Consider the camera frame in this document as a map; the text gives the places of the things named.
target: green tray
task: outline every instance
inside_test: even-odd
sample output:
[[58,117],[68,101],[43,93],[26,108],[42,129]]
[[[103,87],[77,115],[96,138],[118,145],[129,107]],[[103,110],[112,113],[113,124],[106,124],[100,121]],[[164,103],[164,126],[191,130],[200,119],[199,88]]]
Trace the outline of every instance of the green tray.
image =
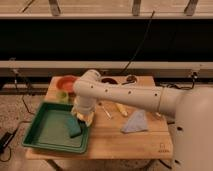
[[67,119],[71,105],[43,102],[33,119],[22,145],[73,153],[83,153],[87,149],[89,128],[79,122],[81,135],[70,138]]

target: logo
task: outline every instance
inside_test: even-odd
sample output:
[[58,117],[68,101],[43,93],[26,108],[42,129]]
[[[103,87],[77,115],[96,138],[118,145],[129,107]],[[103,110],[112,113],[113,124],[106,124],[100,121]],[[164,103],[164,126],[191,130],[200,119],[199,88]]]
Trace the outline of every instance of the logo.
[[160,149],[158,150],[159,153],[169,153],[169,150],[166,149],[164,143],[160,143]]

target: white object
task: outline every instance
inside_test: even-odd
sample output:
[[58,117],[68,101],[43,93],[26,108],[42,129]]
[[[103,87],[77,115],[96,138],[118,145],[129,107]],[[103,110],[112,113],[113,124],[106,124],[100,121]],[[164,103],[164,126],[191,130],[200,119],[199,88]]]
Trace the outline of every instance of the white object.
[[77,111],[88,114],[90,111],[86,111],[84,106],[94,110],[95,99],[104,99],[173,116],[177,126],[173,171],[213,170],[213,88],[182,91],[151,86],[110,85],[100,83],[100,77],[97,71],[89,70],[75,82],[78,103],[74,104],[74,108]]

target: red bowl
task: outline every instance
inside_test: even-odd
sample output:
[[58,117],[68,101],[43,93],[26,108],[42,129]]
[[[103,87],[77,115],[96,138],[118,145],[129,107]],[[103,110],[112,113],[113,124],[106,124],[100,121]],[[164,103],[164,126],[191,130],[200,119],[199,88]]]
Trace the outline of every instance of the red bowl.
[[73,93],[73,84],[76,81],[77,77],[72,75],[67,75],[58,80],[56,87],[59,90],[66,91],[68,93]]

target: green sponge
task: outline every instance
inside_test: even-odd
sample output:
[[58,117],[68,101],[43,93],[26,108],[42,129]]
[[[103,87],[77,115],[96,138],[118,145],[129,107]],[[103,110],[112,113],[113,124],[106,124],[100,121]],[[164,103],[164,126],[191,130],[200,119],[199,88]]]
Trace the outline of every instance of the green sponge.
[[70,115],[70,117],[67,119],[67,127],[70,138],[77,137],[81,134],[81,127],[78,123],[78,120],[72,115]]

